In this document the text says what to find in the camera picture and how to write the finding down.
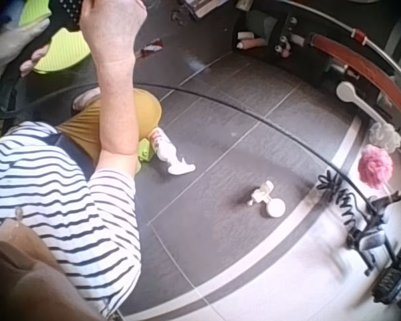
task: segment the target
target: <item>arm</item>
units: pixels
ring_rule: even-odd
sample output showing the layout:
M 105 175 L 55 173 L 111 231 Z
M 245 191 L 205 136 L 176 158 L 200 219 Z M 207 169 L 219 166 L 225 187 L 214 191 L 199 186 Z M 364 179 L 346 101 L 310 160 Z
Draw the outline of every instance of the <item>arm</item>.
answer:
M 101 88 L 98 169 L 134 176 L 138 123 L 134 106 L 134 40 L 146 19 L 141 0 L 84 0 L 80 25 Z
M 97 170 L 113 168 L 134 176 L 138 159 L 138 123 L 132 72 L 135 58 L 123 64 L 98 66 L 101 88 L 101 152 Z

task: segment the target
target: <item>person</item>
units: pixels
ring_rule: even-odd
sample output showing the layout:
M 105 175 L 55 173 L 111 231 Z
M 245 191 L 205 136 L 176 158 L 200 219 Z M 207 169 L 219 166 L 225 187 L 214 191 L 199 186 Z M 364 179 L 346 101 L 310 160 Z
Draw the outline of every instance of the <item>person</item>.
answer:
M 0 241 L 13 247 L 0 245 L 0 262 L 43 262 L 43 268 L 65 274 L 105 317 L 134 289 L 141 268 L 134 211 L 137 148 L 161 113 L 156 98 L 132 83 L 134 40 L 145 19 L 141 0 L 84 0 L 80 26 L 100 96 L 97 90 L 83 95 L 78 105 L 89 106 L 57 128 L 23 122 L 0 138 Z M 91 177 L 67 150 L 47 143 L 57 134 L 91 157 Z M 33 300 L 42 305 L 40 298 Z

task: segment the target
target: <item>red strap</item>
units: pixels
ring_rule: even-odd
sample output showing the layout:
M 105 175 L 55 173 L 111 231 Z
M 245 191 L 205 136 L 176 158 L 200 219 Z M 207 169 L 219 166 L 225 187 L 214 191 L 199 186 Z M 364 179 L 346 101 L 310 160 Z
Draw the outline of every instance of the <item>red strap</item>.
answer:
M 355 39 L 358 43 L 365 45 L 367 41 L 367 35 L 358 29 L 353 29 L 351 37 Z

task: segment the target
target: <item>black cable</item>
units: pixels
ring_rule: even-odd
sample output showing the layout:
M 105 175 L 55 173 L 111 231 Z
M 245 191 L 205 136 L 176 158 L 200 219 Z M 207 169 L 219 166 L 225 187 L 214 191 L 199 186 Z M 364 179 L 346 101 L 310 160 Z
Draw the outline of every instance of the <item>black cable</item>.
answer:
M 166 85 L 160 85 L 160 84 L 151 84 L 151 83 L 148 83 L 148 82 L 134 82 L 134 85 L 136 85 L 136 86 L 154 87 L 154 88 L 162 88 L 162 89 L 168 89 L 168 90 L 175 90 L 177 92 L 184 92 L 186 94 L 190 94 L 190 95 L 193 95 L 193 96 L 198 96 L 200 98 L 204 98 L 204 99 L 210 100 L 212 102 L 216 102 L 217 104 L 221 104 L 221 105 L 224 105 L 226 107 L 229 107 L 229 108 L 231 108 L 233 110 L 241 112 L 242 114 L 250 116 L 251 118 L 254 118 L 255 120 L 258 120 L 259 122 L 262 122 L 263 124 L 267 125 L 268 127 L 273 128 L 277 132 L 280 132 L 282 135 L 286 136 L 287 138 L 289 138 L 293 142 L 297 143 L 299 146 L 302 146 L 304 149 L 306 149 L 311 154 L 313 154 L 314 156 L 319 158 L 321 161 L 323 161 L 327 166 L 331 167 L 335 172 L 337 172 L 342 177 L 342 179 L 344 179 L 356 191 L 356 193 L 364 200 L 364 202 L 366 202 L 366 205 L 370 208 L 370 210 L 372 212 L 376 212 L 376 210 L 373 207 L 373 205 L 371 204 L 371 202 L 369 202 L 369 200 L 364 196 L 364 194 L 362 194 L 362 192 L 359 190 L 359 188 L 357 188 L 357 186 L 346 175 L 344 175 L 340 171 L 340 169 L 338 167 L 336 167 L 333 163 L 329 162 L 322 155 L 320 155 L 316 151 L 314 151 L 304 141 L 302 141 L 298 137 L 292 135 L 290 132 L 286 131 L 282 127 L 276 125 L 275 123 L 273 123 L 272 121 L 270 121 L 266 117 L 254 112 L 254 111 L 252 111 L 252 110 L 250 110 L 248 108 L 238 107 L 238 106 L 232 105 L 232 104 L 230 104 L 228 102 L 224 102 L 222 100 L 219 100 L 217 98 L 213 98 L 213 97 L 210 97 L 210 96 L 207 96 L 207 95 L 204 95 L 204 94 L 200 94 L 198 92 L 193 92 L 191 90 L 187 90 L 187 89 L 184 89 L 184 88 L 178 88 L 178 87 L 174 87 L 174 86 L 166 86 Z M 36 100 L 35 102 L 30 103 L 28 106 L 26 106 L 26 107 L 24 107 L 22 109 L 19 109 L 19 110 L 27 110 L 27 109 L 35 108 L 39 104 L 45 102 L 46 100 L 49 100 L 51 97 L 57 96 L 58 94 L 63 94 L 64 92 L 67 92 L 67 91 L 70 91 L 70 90 L 82 89 L 82 88 L 88 89 L 88 88 L 93 88 L 93 87 L 96 87 L 96 86 L 98 86 L 98 83 L 97 82 L 92 82 L 92 83 L 88 83 L 88 84 L 75 85 L 75 86 L 70 86 L 70 87 L 67 87 L 67 88 L 63 88 L 63 89 L 58 90 L 56 92 L 50 93 L 50 94 L 48 94 L 48 95 Z

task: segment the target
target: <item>mustard yellow pants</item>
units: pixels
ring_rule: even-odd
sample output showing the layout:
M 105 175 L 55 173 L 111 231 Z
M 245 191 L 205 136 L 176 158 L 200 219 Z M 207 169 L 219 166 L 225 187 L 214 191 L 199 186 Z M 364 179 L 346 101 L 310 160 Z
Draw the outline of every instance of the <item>mustard yellow pants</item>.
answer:
M 138 131 L 140 140 L 146 138 L 150 132 L 158 126 L 162 116 L 162 108 L 159 101 L 151 93 L 134 89 L 135 109 L 138 119 Z M 60 124 L 57 129 L 71 137 L 92 158 L 98 162 L 100 156 L 100 108 L 101 100 L 92 102 L 79 114 Z

